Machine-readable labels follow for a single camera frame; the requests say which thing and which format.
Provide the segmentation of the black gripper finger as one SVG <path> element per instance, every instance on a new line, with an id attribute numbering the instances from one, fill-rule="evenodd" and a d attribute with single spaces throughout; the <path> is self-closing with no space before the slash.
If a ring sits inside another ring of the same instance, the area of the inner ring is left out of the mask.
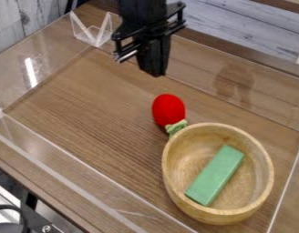
<path id="1" fill-rule="evenodd" d="M 163 36 L 156 42 L 156 76 L 164 76 L 170 62 L 170 37 Z"/>
<path id="2" fill-rule="evenodd" d="M 147 42 L 136 55 L 138 64 L 142 71 L 151 76 L 156 75 L 156 41 Z"/>

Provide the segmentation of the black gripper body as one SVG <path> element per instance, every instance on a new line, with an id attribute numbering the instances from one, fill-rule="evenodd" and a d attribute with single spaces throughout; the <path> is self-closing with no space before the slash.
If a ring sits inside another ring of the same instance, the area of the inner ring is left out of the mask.
<path id="1" fill-rule="evenodd" d="M 178 1 L 120 1 L 122 24 L 112 33 L 116 44 L 115 60 L 123 63 L 138 54 L 152 39 L 170 36 L 185 28 L 186 3 Z"/>

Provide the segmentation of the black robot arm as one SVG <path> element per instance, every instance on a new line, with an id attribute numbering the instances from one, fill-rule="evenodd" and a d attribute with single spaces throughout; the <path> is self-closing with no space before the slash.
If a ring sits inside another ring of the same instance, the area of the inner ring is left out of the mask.
<path id="1" fill-rule="evenodd" d="M 186 27 L 185 8 L 183 1 L 119 0 L 122 24 L 111 36 L 119 63 L 135 56 L 142 71 L 155 77 L 166 75 L 171 36 Z"/>

